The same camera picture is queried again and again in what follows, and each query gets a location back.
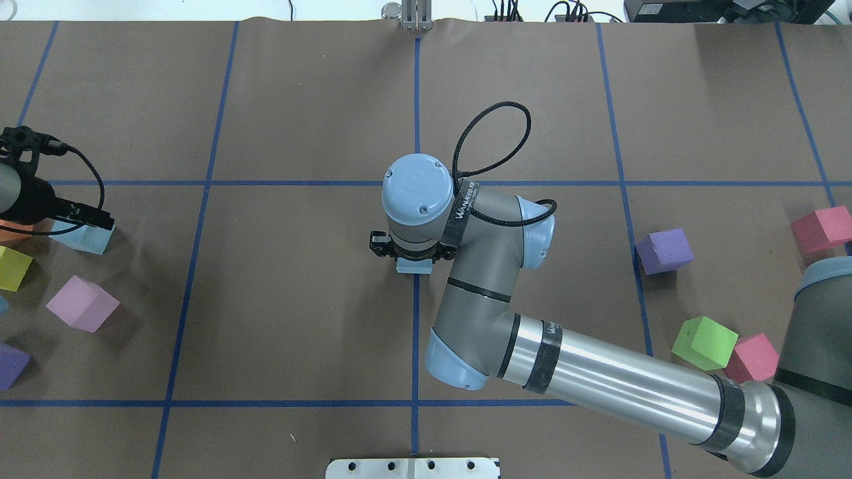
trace robotic arm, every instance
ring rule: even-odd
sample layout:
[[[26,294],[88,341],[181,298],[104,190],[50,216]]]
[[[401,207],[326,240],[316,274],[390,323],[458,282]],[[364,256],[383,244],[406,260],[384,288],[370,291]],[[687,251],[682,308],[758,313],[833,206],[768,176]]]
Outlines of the robotic arm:
[[[32,153],[29,161],[21,159],[24,152]],[[95,175],[101,189],[101,199],[97,207],[57,198],[50,184],[36,177],[41,153],[62,156],[67,152],[78,155]],[[3,134],[0,135],[0,219],[31,225],[45,218],[53,218],[77,226],[51,233],[21,231],[7,227],[0,227],[0,229],[41,235],[67,233],[83,225],[112,229],[114,220],[108,212],[102,210],[103,201],[104,187],[100,176],[88,159],[75,147],[25,126],[3,129]]]
[[[852,470],[852,258],[806,272],[774,384],[736,384],[509,311],[519,270],[542,263],[555,219],[512,227],[544,207],[454,183],[429,155],[398,159],[383,182],[389,234],[371,234],[379,256],[455,258],[424,356],[435,378],[467,390],[502,378],[688,441],[753,476]]]

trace black band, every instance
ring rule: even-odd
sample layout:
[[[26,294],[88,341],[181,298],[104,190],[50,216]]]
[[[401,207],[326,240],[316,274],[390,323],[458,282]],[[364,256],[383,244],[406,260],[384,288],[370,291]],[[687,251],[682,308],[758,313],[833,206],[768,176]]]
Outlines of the black band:
[[[825,381],[820,381],[819,379],[814,379],[798,372],[787,371],[780,367],[775,371],[775,381],[808,391],[810,394],[826,398],[828,401],[852,407],[852,391],[841,388],[840,386],[835,386],[834,384],[826,383]]]
[[[518,330],[521,329],[521,315],[515,313],[515,323],[512,324],[512,334],[509,335],[509,345],[506,346],[506,354],[503,355],[503,364],[500,365],[500,371],[497,377],[503,379],[506,373],[506,368],[509,367],[509,360],[512,359],[512,351],[515,350],[515,341],[518,340]]]
[[[470,210],[474,207],[478,193],[479,183],[467,178],[462,180],[462,187],[458,190],[458,195],[452,202],[450,216],[446,219],[444,234],[440,239],[442,245],[458,248],[462,244],[464,230],[467,229],[470,219]]]
[[[485,288],[480,288],[479,286],[476,286],[476,285],[471,285],[470,283],[465,283],[464,281],[459,281],[459,280],[453,278],[452,276],[447,278],[446,283],[450,286],[456,286],[457,288],[462,288],[465,291],[470,291],[470,292],[473,292],[475,294],[478,294],[478,295],[481,295],[481,296],[484,296],[484,297],[489,297],[491,299],[496,299],[498,301],[502,301],[504,303],[508,303],[512,299],[511,296],[506,296],[503,293],[487,290]]]
[[[551,322],[542,322],[541,343],[535,356],[535,364],[524,389],[534,393],[544,394],[550,386],[553,371],[559,361],[559,351],[562,347],[562,326]]]
[[[778,446],[775,446],[772,457],[769,458],[769,462],[764,467],[751,473],[754,477],[769,477],[778,474],[778,471],[784,467],[787,459],[790,458],[790,452],[793,450],[793,442],[796,441],[796,414],[793,411],[790,398],[778,386],[770,384],[769,387],[772,388],[775,398],[778,399],[781,432],[778,436]]]
[[[727,378],[711,374],[719,386],[719,419],[716,428],[706,441],[695,446],[718,453],[725,450],[740,435],[746,417],[746,394],[740,386]]]

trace blue cube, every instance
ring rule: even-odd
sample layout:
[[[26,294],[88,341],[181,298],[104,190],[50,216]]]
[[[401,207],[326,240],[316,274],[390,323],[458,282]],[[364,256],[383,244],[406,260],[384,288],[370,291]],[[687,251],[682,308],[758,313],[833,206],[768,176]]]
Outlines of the blue cube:
[[[69,229],[72,226],[74,225],[57,220],[54,223],[52,231],[61,231],[63,229]],[[112,226],[112,229],[108,231],[103,228],[95,228],[87,225],[71,231],[70,233],[57,234],[50,238],[57,240],[63,245],[74,250],[102,255],[104,254],[104,250],[107,248],[107,243],[109,243],[109,239],[112,237],[113,231],[115,231],[114,225]]]
[[[29,354],[0,343],[0,390],[9,390],[28,362]]]
[[[636,245],[645,274],[664,273],[683,268],[695,258],[683,229],[651,233]]]

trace mounting plate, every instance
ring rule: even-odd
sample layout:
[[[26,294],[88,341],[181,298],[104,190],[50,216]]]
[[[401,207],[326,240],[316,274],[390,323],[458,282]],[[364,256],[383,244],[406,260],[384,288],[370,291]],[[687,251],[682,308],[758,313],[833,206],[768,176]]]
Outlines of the mounting plate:
[[[337,459],[325,479],[500,479],[497,458]]]

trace blue grid line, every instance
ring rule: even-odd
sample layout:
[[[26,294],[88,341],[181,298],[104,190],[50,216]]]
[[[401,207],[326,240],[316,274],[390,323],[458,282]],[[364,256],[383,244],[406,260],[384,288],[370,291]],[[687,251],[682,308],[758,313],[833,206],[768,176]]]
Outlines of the blue grid line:
[[[48,37],[48,42],[44,45],[44,52],[42,53],[42,59],[38,62],[38,68],[36,68],[36,75],[32,78],[32,84],[30,84],[30,91],[26,94],[26,100],[24,101],[24,107],[20,110],[20,116],[18,117],[18,126],[24,124],[24,118],[26,118],[26,112],[30,109],[30,102],[32,102],[32,97],[36,94],[36,87],[38,86],[38,80],[42,77],[42,71],[44,71],[44,64],[48,61],[48,55],[50,55],[50,47],[53,46],[53,41],[56,39],[56,32],[59,30],[59,21],[55,21],[53,28],[50,29],[50,36]]]
[[[100,400],[7,399],[0,407],[197,407],[197,408],[335,408],[335,407],[575,407],[559,399],[331,399],[331,400]]]
[[[420,407],[576,407],[561,399],[422,399]]]
[[[414,153],[420,152],[420,42],[414,38]],[[420,274],[414,275],[412,299],[412,456],[420,451]]]
[[[195,279],[195,266],[199,258],[199,247],[201,245],[201,234],[204,230],[204,215],[207,210],[207,200],[210,197],[210,180],[213,177],[213,169],[216,165],[216,149],[219,144],[219,133],[222,129],[222,117],[225,114],[225,103],[227,99],[227,87],[231,80],[231,68],[233,66],[233,53],[237,47],[237,34],[239,32],[239,22],[233,23],[233,33],[231,34],[231,48],[227,54],[227,66],[225,67],[225,78],[222,80],[222,96],[219,99],[219,112],[216,115],[216,128],[213,132],[213,142],[210,145],[210,161],[207,164],[207,186],[204,187],[204,193],[201,196],[201,206],[199,208],[199,222],[195,228],[195,240],[193,242],[193,254],[189,261],[189,271],[187,273],[187,285],[183,294],[183,305],[181,306],[181,318],[177,325],[177,334],[175,338],[175,350],[172,353],[171,369],[169,372],[169,384],[165,393],[165,405],[163,407],[163,417],[160,421],[160,432],[157,439],[157,450],[154,453],[154,462],[151,469],[151,478],[156,479],[159,476],[160,461],[163,458],[163,446],[165,444],[166,430],[169,427],[169,414],[171,398],[175,390],[175,379],[177,375],[177,364],[181,358],[181,346],[183,344],[183,331],[187,324],[187,313],[189,311],[189,300],[192,295],[193,281]]]
[[[414,153],[420,152],[420,37],[414,38]]]
[[[163,407],[165,401],[127,401],[102,399],[7,399],[0,407]]]
[[[607,109],[609,111],[609,126],[613,133],[613,150],[615,151],[615,163],[619,170],[621,181],[621,202],[625,209],[625,220],[627,221],[627,238],[630,242],[630,255],[633,259],[633,280],[636,282],[636,295],[639,297],[639,308],[642,313],[642,330],[645,337],[645,350],[648,355],[653,356],[653,344],[651,343],[651,329],[648,326],[648,308],[645,304],[645,291],[642,289],[642,276],[639,271],[639,260],[636,257],[636,236],[633,233],[633,218],[630,213],[630,199],[627,196],[627,181],[625,168],[621,158],[621,144],[619,141],[619,129],[615,122],[615,108],[613,106],[613,92],[609,83],[609,70],[607,69],[607,53],[603,44],[603,30],[601,24],[595,24],[597,29],[597,46],[601,54],[601,70],[603,73],[603,86],[607,92]],[[659,452],[663,459],[663,472],[666,479],[671,479],[671,467],[669,467],[669,448],[665,437],[659,435]]]
[[[414,275],[412,327],[412,456],[420,450],[420,274]]]
[[[480,182],[490,187],[824,187],[824,182],[730,182],[716,180],[485,180]],[[97,186],[95,180],[50,180],[54,186]],[[852,187],[852,182],[828,182],[834,187]],[[373,180],[104,180],[104,185],[113,187],[381,187],[382,182]]]
[[[802,126],[804,127],[804,132],[808,136],[808,143],[810,144],[810,151],[814,154],[814,161],[816,162],[816,168],[820,171],[820,177],[822,178],[822,184],[826,189],[826,196],[828,197],[828,204],[833,208],[838,204],[834,201],[834,193],[832,193],[832,185],[828,181],[828,175],[826,173],[826,167],[822,164],[822,158],[820,157],[820,150],[816,147],[816,140],[814,139],[814,132],[810,129],[810,122],[808,121],[808,115],[804,112],[804,106],[802,105],[802,98],[798,94],[798,87],[796,86],[796,79],[793,77],[793,70],[790,66],[790,57],[787,55],[787,47],[784,43],[784,34],[781,32],[781,24],[777,21],[775,22],[775,35],[778,37],[778,46],[781,50],[781,58],[784,60],[784,68],[787,71],[787,79],[790,81],[790,90],[793,93],[793,100],[796,102],[796,108],[799,112],[799,117],[802,118]],[[852,256],[852,244],[846,243],[846,254]]]

